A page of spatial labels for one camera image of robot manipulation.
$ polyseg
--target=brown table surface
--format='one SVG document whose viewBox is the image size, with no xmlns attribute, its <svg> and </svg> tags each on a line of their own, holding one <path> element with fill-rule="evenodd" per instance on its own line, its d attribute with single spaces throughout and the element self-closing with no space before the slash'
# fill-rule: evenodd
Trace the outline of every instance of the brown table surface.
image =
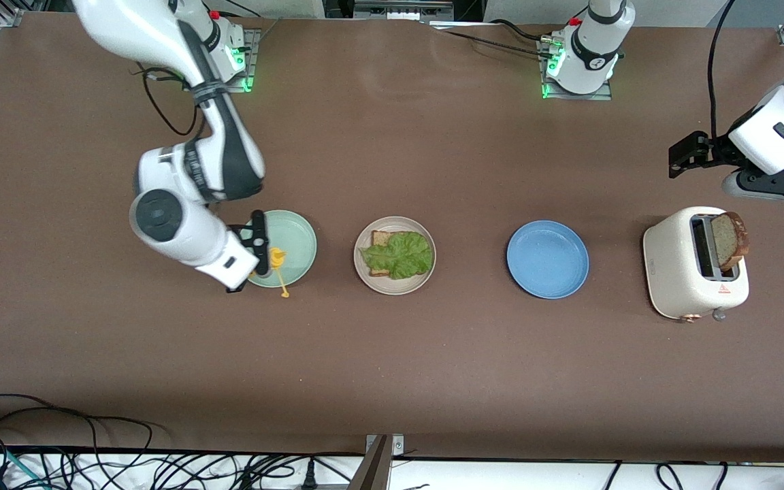
<svg viewBox="0 0 784 490">
<path fill-rule="evenodd" d="M 221 216 L 285 208 L 313 224 L 315 264 L 283 300 L 227 295 L 133 235 L 137 158 L 184 137 L 75 16 L 29 14 L 0 37 L 0 391 L 158 422 L 159 447 L 359 450 L 392 431 L 417 455 L 784 460 L 784 203 L 724 195 L 727 168 L 666 177 L 667 148 L 708 127 L 711 36 L 632 30 L 600 103 L 541 99 L 530 56 L 417 22 L 279 22 L 255 90 L 234 97 L 265 190 Z M 728 29 L 716 63 L 727 128 L 783 78 L 784 48 Z M 152 89 L 184 127 L 188 95 Z M 749 227 L 752 292 L 724 323 L 673 323 L 647 297 L 640 237 L 693 205 Z M 438 246 L 404 297 L 368 289 L 352 262 L 390 214 Z M 560 301 L 505 267 L 511 233 L 540 219 L 591 257 Z M 12 426 L 12 442 L 89 444 L 61 416 Z M 111 444 L 142 435 L 112 430 Z"/>
</svg>

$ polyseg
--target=yellow object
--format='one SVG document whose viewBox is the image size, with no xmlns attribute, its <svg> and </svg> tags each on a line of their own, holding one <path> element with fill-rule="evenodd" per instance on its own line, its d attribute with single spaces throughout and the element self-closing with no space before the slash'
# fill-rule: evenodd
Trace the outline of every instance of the yellow object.
<svg viewBox="0 0 784 490">
<path fill-rule="evenodd" d="M 280 273 L 280 267 L 283 265 L 283 261 L 286 260 L 286 252 L 277 247 L 271 247 L 270 252 L 271 269 L 277 271 L 277 279 L 280 279 L 280 288 L 283 288 L 283 292 L 280 295 L 281 297 L 289 297 L 289 291 L 287 291 L 286 283 L 283 283 L 283 275 Z"/>
</svg>

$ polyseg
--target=lettuce leaf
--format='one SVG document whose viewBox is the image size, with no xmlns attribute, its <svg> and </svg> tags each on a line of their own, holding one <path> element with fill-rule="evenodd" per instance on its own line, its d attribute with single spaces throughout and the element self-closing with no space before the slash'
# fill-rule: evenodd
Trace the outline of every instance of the lettuce leaf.
<svg viewBox="0 0 784 490">
<path fill-rule="evenodd" d="M 425 274 L 434 259 L 429 241 L 413 231 L 395 233 L 387 245 L 362 248 L 361 256 L 371 269 L 389 270 L 392 279 Z"/>
</svg>

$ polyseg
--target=bread slice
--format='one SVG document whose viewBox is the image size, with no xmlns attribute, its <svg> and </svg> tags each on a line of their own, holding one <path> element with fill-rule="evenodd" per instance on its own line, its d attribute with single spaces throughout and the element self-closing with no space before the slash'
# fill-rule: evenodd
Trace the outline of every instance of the bread slice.
<svg viewBox="0 0 784 490">
<path fill-rule="evenodd" d="M 388 231 L 377 231 L 371 230 L 371 245 L 387 245 L 389 244 L 389 238 L 392 238 L 394 233 Z M 373 277 L 383 277 L 389 275 L 389 270 L 387 269 L 371 269 L 368 272 L 368 275 Z"/>
<path fill-rule="evenodd" d="M 713 226 L 719 269 L 728 272 L 737 265 L 743 255 L 749 254 L 749 233 L 737 213 L 720 214 L 713 218 L 710 225 Z"/>
</svg>

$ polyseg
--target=plate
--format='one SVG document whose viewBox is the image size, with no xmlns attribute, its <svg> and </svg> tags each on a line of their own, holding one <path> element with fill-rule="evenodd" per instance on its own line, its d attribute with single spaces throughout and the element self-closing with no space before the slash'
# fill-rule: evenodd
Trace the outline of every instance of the plate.
<svg viewBox="0 0 784 490">
<path fill-rule="evenodd" d="M 314 264 L 316 233 L 301 214 L 283 209 L 265 211 L 265 226 L 268 232 L 268 254 L 270 255 L 271 247 L 286 252 L 286 259 L 280 267 L 280 275 L 283 277 L 283 283 L 289 286 L 307 274 L 310 266 Z M 248 235 L 250 232 L 244 230 L 242 233 Z M 263 288 L 280 288 L 280 280 L 277 279 L 274 270 L 271 270 L 268 277 L 253 274 L 247 280 Z"/>
<path fill-rule="evenodd" d="M 414 231 L 420 233 L 420 235 L 424 236 L 425 239 L 429 241 L 429 247 L 431 247 L 431 269 L 425 274 L 408 277 L 407 279 L 389 279 L 389 277 L 371 276 L 371 268 L 365 263 L 365 259 L 361 258 L 361 249 L 371 246 L 371 232 L 374 230 L 388 232 Z M 387 216 L 374 221 L 365 227 L 364 230 L 361 230 L 359 237 L 355 239 L 353 263 L 355 264 L 355 271 L 357 271 L 361 281 L 364 282 L 368 288 L 384 295 L 405 295 L 421 288 L 421 286 L 429 280 L 431 273 L 435 270 L 435 264 L 438 263 L 438 249 L 435 247 L 435 241 L 431 238 L 429 230 L 426 230 L 421 224 L 403 216 Z"/>
<path fill-rule="evenodd" d="M 507 267 L 522 289 L 536 297 L 560 299 L 585 283 L 589 253 L 569 227 L 556 221 L 532 221 L 510 238 Z"/>
</svg>

